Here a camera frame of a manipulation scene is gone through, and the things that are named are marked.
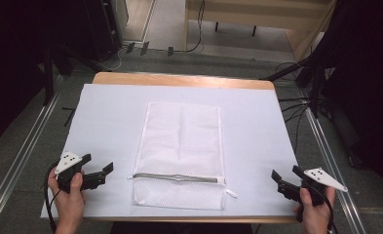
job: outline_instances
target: table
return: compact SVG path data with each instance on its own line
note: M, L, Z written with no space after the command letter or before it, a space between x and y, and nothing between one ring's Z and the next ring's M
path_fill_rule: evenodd
M202 0L185 3L188 21L197 20ZM284 28L297 61L305 58L320 32L326 31L336 0L206 0L203 20Z
M73 151L79 155L91 153L93 160L84 166L87 173L98 171L111 160L114 162L114 172L108 176L106 184L86 192L88 202L85 218L180 222L295 222L292 213L295 203L277 192L277 184L271 178L272 169L276 169L284 179L299 181L291 172L296 160L271 82L100 72L93 83L86 85L81 94L63 151ZM106 92L95 95L96 90ZM227 186L240 196L237 199L227 197L224 210L180 210L134 204L132 182L127 176L134 169L146 103L150 100L219 105ZM259 103L259 106L251 108L251 101ZM121 108L123 114L107 113L103 110L89 113L87 110L92 106L102 108L105 105ZM253 122L255 129L259 124L262 130L253 131L251 125L246 124L247 121ZM102 139L99 136L100 131L106 128L106 139Z

